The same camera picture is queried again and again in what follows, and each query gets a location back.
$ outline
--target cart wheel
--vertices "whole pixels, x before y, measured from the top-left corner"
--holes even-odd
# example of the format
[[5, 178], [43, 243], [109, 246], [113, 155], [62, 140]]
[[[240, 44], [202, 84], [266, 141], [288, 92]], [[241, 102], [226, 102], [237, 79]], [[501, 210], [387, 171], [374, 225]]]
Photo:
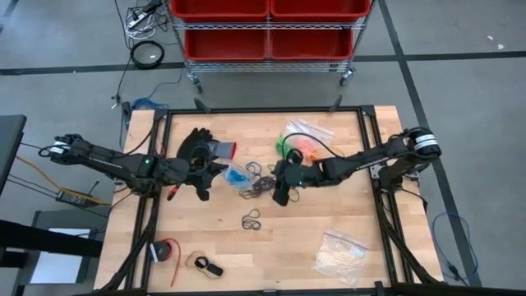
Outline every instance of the cart wheel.
[[349, 79], [350, 78], [343, 78], [343, 77], [341, 77], [339, 79], [339, 86], [346, 86], [348, 84]]

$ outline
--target blue object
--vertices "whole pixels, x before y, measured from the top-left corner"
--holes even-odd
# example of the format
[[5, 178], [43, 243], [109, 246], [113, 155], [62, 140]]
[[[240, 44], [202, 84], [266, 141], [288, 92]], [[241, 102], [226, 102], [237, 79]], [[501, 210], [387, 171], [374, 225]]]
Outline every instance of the blue object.
[[241, 175], [235, 170], [231, 170], [230, 173], [228, 174], [229, 183], [237, 183], [237, 182], [245, 182], [245, 181], [247, 181], [247, 177]]
[[167, 104], [155, 103], [153, 100], [148, 98], [136, 99], [131, 103], [131, 110], [138, 109], [167, 109]]
[[[448, 216], [448, 217], [455, 217], [455, 218], [458, 218], [460, 219], [464, 224], [466, 224], [466, 236], [467, 236], [467, 239], [468, 239], [468, 245], [469, 245], [469, 250], [471, 251], [471, 253], [473, 254], [473, 259], [475, 261], [475, 269], [473, 270], [473, 272], [470, 274], [470, 275], [467, 275], [467, 271], [466, 271], [466, 277], [461, 277], [461, 279], [463, 280], [468, 280], [469, 278], [471, 278], [472, 276], [476, 275], [477, 272], [478, 272], [478, 259], [477, 259], [477, 255], [475, 255], [475, 251], [473, 250], [473, 245], [471, 244], [471, 233], [469, 231], [469, 224], [468, 224], [468, 221], [466, 221], [466, 219], [460, 217], [459, 215], [456, 215], [456, 214], [452, 214], [452, 213], [447, 213], [447, 212], [444, 212], [444, 213], [441, 213], [439, 214], [437, 217], [435, 217], [435, 219], [433, 220], [433, 222], [431, 223], [431, 234], [432, 234], [432, 237], [433, 237], [433, 242], [435, 243], [436, 245], [436, 248], [438, 249], [438, 252], [440, 253], [440, 255], [444, 258], [448, 268], [450, 268], [450, 266], [453, 266], [453, 263], [451, 263], [449, 261], [449, 259], [445, 256], [444, 252], [442, 251], [442, 248], [441, 246], [438, 244], [438, 242], [436, 241], [436, 237], [435, 237], [435, 224], [436, 224], [436, 221], [442, 217], [442, 216]], [[454, 275], [449, 275], [447, 273], [444, 273], [445, 276], [449, 277], [450, 279], [453, 279], [453, 280], [456, 280], [456, 278], [454, 277]]]

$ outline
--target desk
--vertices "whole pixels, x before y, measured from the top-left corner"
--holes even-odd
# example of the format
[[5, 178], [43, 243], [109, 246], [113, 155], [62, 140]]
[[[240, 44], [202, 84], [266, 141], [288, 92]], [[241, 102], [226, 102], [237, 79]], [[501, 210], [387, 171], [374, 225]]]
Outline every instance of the desk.
[[[125, 150], [134, 148], [146, 136], [153, 116], [153, 111], [133, 113]], [[275, 151], [278, 135], [287, 121], [296, 118], [333, 130], [335, 138], [332, 146], [346, 155], [363, 150], [356, 112], [178, 114], [172, 118], [167, 156], [175, 157], [178, 144], [194, 127], [206, 127], [215, 139], [238, 143], [234, 159], [237, 163], [246, 164], [255, 160], [263, 165], [265, 173], [269, 173], [266, 165], [275, 164], [279, 158]], [[402, 130], [395, 107], [376, 107], [376, 118], [383, 141]], [[164, 125], [160, 125], [158, 146], [164, 130]], [[144, 145], [137, 152], [145, 153], [147, 150], [148, 146]], [[404, 188], [418, 192], [417, 185], [407, 180], [404, 181]], [[166, 201], [169, 189], [164, 189], [161, 198], [155, 240], [177, 239], [182, 247], [183, 265], [176, 284], [170, 288], [173, 260], [152, 264], [148, 285], [150, 293], [348, 288], [312, 269], [326, 229], [339, 231], [368, 244], [369, 253], [356, 288], [373, 287], [375, 281], [389, 285], [367, 170], [356, 172], [337, 187], [300, 189], [300, 202], [290, 203], [287, 207], [277, 205], [270, 195], [244, 200], [220, 176], [213, 181], [208, 202], [200, 201], [195, 188], [188, 186], [183, 186], [172, 201]], [[113, 203], [126, 195], [126, 191], [118, 193]], [[408, 248], [432, 276], [441, 280], [441, 268], [422, 202], [406, 192], [397, 192], [395, 197]], [[103, 286], [111, 278], [127, 255], [138, 202], [138, 198], [130, 197], [113, 209], [95, 288]], [[244, 230], [241, 226], [241, 217], [253, 208], [261, 212], [260, 231]], [[402, 280], [398, 251], [394, 245], [393, 249], [398, 278]], [[222, 279], [208, 280], [199, 271], [184, 266], [187, 256], [197, 250], [224, 267]], [[136, 284], [139, 283], [142, 262], [140, 257], [136, 267]]]

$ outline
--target blue cable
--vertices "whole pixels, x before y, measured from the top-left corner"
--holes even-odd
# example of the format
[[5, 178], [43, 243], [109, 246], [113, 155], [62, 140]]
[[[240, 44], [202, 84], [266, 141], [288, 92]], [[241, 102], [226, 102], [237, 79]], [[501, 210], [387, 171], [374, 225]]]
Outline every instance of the blue cable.
[[[460, 219], [464, 224], [466, 224], [466, 235], [468, 237], [468, 245], [469, 245], [469, 250], [471, 251], [471, 253], [473, 254], [473, 259], [475, 261], [475, 269], [473, 270], [473, 272], [470, 274], [470, 275], [467, 275], [467, 271], [466, 271], [466, 277], [460, 277], [460, 279], [462, 280], [468, 280], [469, 278], [473, 277], [474, 275], [477, 274], [478, 272], [478, 259], [477, 259], [477, 255], [475, 255], [475, 251], [473, 250], [473, 245], [471, 244], [471, 233], [470, 233], [470, 230], [469, 230], [469, 224], [468, 224], [468, 221], [466, 221], [466, 219], [462, 218], [461, 216], [459, 215], [456, 215], [456, 214], [453, 214], [453, 213], [447, 213], [447, 212], [444, 212], [444, 213], [441, 213], [439, 214], [437, 217], [435, 217], [435, 219], [433, 220], [433, 222], [431, 223], [431, 234], [432, 234], [432, 237], [433, 237], [433, 242], [435, 243], [436, 245], [436, 248], [438, 249], [438, 252], [440, 253], [440, 255], [442, 257], [444, 257], [445, 259], [445, 262], [447, 263], [447, 266], [448, 268], [451, 268], [452, 266], [454, 266], [449, 260], [448, 258], [445, 256], [444, 252], [442, 251], [442, 248], [441, 246], [438, 244], [438, 242], [436, 241], [436, 235], [435, 235], [435, 225], [436, 225], [436, 221], [442, 217], [442, 216], [445, 216], [447, 215], [448, 217], [452, 216], [452, 217], [456, 217], [458, 219]], [[449, 275], [447, 273], [444, 272], [444, 275], [450, 279], [453, 279], [453, 280], [457, 280], [455, 278], [455, 276], [453, 275]]]
[[149, 98], [136, 99], [136, 100], [133, 101], [133, 103], [131, 103], [131, 109], [132, 110], [138, 110], [138, 109], [142, 109], [142, 108], [145, 108], [145, 109], [167, 109], [168, 105], [167, 104], [155, 103], [153, 100], [151, 100]]

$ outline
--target shelf cart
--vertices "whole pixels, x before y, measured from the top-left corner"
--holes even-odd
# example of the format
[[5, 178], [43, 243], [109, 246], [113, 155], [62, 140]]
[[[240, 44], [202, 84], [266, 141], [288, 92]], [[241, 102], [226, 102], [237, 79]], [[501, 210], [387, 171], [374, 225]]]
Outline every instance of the shelf cart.
[[[363, 34], [375, 7], [376, 0], [371, 0], [369, 12], [363, 17], [363, 21], [355, 22], [277, 22], [271, 14], [266, 17], [265, 22], [185, 22], [176, 18], [171, 10], [170, 1], [163, 0], [170, 25], [184, 59], [187, 76], [196, 88], [197, 92], [203, 91], [201, 82], [197, 76], [199, 72], [340, 72], [339, 84], [346, 86], [353, 78], [356, 68], [353, 59]], [[350, 58], [344, 60], [294, 60], [283, 61], [271, 59], [270, 56], [261, 61], [192, 61], [185, 54], [185, 44], [182, 42], [180, 30], [358, 30], [358, 37], [353, 42]]]

